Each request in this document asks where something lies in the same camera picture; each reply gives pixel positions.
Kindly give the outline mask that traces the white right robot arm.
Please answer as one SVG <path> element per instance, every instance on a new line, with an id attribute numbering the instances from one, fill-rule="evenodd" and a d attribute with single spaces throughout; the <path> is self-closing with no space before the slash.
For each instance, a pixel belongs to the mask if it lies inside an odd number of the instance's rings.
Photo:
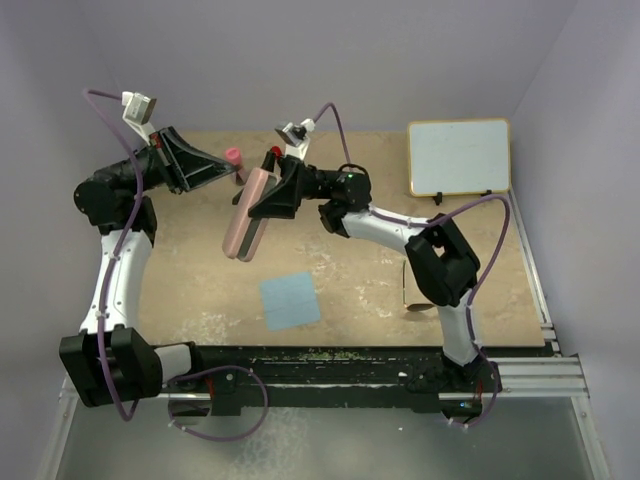
<path id="1" fill-rule="evenodd" d="M 467 391 L 480 379 L 477 362 L 484 352 L 473 318 L 473 302 L 486 275 L 452 215 L 426 220 L 376 208 L 368 171 L 343 164 L 318 169 L 292 155 L 267 153 L 251 171 L 238 207 L 253 225 L 267 219 L 292 219 L 304 200 L 319 201 L 325 230 L 367 240 L 405 256 L 421 294 L 437 308 L 443 334 L 446 383 Z"/>

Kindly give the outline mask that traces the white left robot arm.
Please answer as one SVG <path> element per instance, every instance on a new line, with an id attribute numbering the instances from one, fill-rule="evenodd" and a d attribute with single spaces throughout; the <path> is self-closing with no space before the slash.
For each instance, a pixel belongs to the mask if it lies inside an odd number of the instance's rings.
<path id="1" fill-rule="evenodd" d="M 77 209 L 101 235 L 101 264 L 88 313 L 78 334 L 62 338 L 59 356 L 85 406 L 153 398 L 170 380 L 184 392 L 204 384 L 206 369 L 194 343 L 153 346 L 137 330 L 157 231 L 146 193 L 160 186 L 191 192 L 236 170 L 168 127 L 152 133 L 132 158 L 96 170 L 76 187 Z"/>

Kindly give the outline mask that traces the pink glasses case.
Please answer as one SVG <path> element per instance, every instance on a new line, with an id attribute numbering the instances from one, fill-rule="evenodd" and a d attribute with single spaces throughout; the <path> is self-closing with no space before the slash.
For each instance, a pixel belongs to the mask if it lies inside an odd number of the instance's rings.
<path id="1" fill-rule="evenodd" d="M 222 244 L 222 250 L 228 258 L 243 262 L 249 262 L 253 259 L 266 230 L 268 220 L 251 218 L 249 209 L 272 190 L 279 181 L 278 175 L 262 168 L 251 170 Z"/>

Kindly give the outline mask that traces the blue cleaning cloth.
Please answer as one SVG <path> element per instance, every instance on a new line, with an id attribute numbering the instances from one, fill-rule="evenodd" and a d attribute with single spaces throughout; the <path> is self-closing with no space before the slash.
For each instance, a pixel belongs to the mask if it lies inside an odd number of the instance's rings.
<path id="1" fill-rule="evenodd" d="M 309 325 L 321 319 L 309 272 L 265 280 L 260 284 L 260 294 L 269 331 Z"/>

